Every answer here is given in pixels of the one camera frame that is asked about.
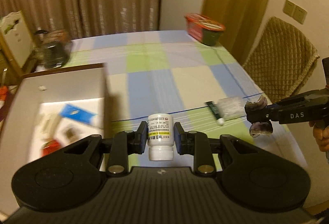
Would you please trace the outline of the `person's right hand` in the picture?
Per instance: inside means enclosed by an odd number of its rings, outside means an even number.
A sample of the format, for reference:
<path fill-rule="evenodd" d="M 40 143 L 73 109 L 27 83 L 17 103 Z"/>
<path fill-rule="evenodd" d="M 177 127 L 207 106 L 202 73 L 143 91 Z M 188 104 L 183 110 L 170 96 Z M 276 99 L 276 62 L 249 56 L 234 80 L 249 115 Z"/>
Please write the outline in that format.
<path fill-rule="evenodd" d="M 328 127 L 321 129 L 316 125 L 315 121 L 308 122 L 309 126 L 313 128 L 313 137 L 321 152 L 327 152 L 329 150 L 329 132 Z"/>

